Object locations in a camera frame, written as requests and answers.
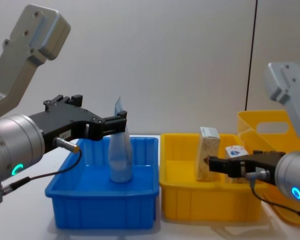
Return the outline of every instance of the black cord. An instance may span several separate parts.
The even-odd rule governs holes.
[[[45,178],[45,177],[49,177],[49,176],[53,176],[53,175],[57,175],[57,174],[63,174],[71,169],[73,169],[75,166],[78,165],[78,163],[80,162],[82,157],[82,150],[79,149],[79,157],[76,160],[76,162],[74,164],[72,164],[70,167],[60,170],[60,171],[55,171],[55,172],[51,172],[51,173],[46,173],[46,174],[42,174],[42,175],[38,175],[38,176],[33,176],[30,178],[30,180],[35,180],[35,179],[40,179],[40,178]]]
[[[245,105],[244,105],[244,110],[245,111],[247,111],[247,106],[248,106],[249,85],[250,85],[250,76],[251,76],[251,67],[252,67],[252,56],[253,56],[253,53],[254,53],[255,31],[256,31],[256,22],[257,22],[257,9],[258,9],[258,0],[255,0],[254,20],[253,20],[253,29],[252,29],[252,41],[251,41],[251,51],[250,51],[250,63],[249,63],[249,73],[248,73],[248,83],[247,83],[247,86],[246,86]]]
[[[256,191],[255,191],[255,183],[254,183],[254,180],[250,180],[250,187],[251,187],[251,191],[252,191],[253,195],[254,195],[257,199],[259,199],[260,201],[265,202],[265,203],[267,203],[267,204],[269,204],[269,205],[273,205],[273,206],[276,206],[276,207],[279,207],[279,208],[282,208],[282,209],[289,210],[289,211],[291,211],[291,212],[297,214],[297,215],[300,217],[300,211],[294,210],[294,209],[292,209],[292,208],[290,208],[290,207],[288,207],[288,206],[281,205],[281,204],[279,204],[279,203],[272,202],[272,201],[269,201],[269,200],[266,200],[266,199],[260,197],[260,196],[256,193]]]
[[[57,175],[57,174],[63,174],[63,173],[65,173],[65,172],[67,172],[67,171],[73,169],[75,166],[77,166],[78,163],[79,163],[80,160],[81,160],[81,157],[82,157],[82,150],[79,149],[79,157],[78,157],[78,159],[75,161],[75,163],[72,164],[70,167],[68,167],[68,168],[66,168],[66,169],[63,169],[63,170],[60,170],[60,171],[55,171],[55,172],[51,172],[51,173],[46,173],[46,174],[42,174],[42,175],[38,175],[38,176],[33,176],[33,177],[28,177],[28,176],[27,176],[27,177],[24,177],[24,178],[22,178],[22,179],[20,179],[20,180],[18,180],[18,181],[15,181],[15,182],[9,184],[7,187],[5,187],[5,188],[7,188],[7,189],[10,188],[11,190],[8,191],[7,193],[4,193],[4,195],[6,195],[6,194],[8,194],[8,193],[10,193],[10,192],[12,192],[12,191],[14,191],[14,190],[20,188],[21,186],[27,184],[27,183],[30,182],[31,180],[40,179],[40,178],[44,178],[44,177],[49,177],[49,176],[53,176],[53,175]]]

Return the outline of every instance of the plastic bag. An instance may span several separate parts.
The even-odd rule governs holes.
[[[114,105],[114,115],[123,110],[121,98]],[[128,127],[125,132],[110,136],[108,162],[110,166],[110,179],[116,183],[125,183],[132,178],[132,145]]]

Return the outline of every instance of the blue plastic bin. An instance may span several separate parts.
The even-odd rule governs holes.
[[[132,137],[133,178],[126,183],[110,180],[110,138],[80,139],[80,163],[54,176],[45,189],[52,198],[55,224],[61,229],[150,229],[156,218],[159,194],[158,139]],[[79,154],[69,154],[60,170]]]

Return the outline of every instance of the small box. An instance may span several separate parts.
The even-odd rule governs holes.
[[[244,155],[248,155],[249,153],[243,146],[234,145],[234,146],[227,146],[225,148],[225,158],[232,159]],[[244,177],[238,177],[238,178],[232,178],[232,177],[225,177],[226,183],[232,183],[232,184],[247,184],[249,181],[247,181]]]
[[[218,156],[220,137],[217,129],[212,127],[200,127],[199,135],[195,177],[198,181],[213,181],[215,173],[209,171],[209,165],[205,162],[205,158],[207,156]]]

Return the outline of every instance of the cable connector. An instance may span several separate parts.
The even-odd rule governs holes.
[[[14,190],[20,188],[21,186],[27,184],[28,182],[31,181],[31,178],[30,177],[24,177],[18,181],[15,181],[13,183],[10,183],[9,185],[5,186],[2,191],[3,191],[3,195],[7,195],[11,192],[13,192]]]
[[[256,172],[247,172],[245,174],[245,179],[247,180],[267,180],[270,178],[270,172],[268,170],[265,171],[256,171]]]
[[[76,154],[80,150],[80,147],[78,145],[73,144],[72,142],[64,140],[60,137],[55,137],[53,139],[53,145],[55,145],[56,147],[61,147],[61,148],[67,149],[68,151],[70,151],[74,154]]]

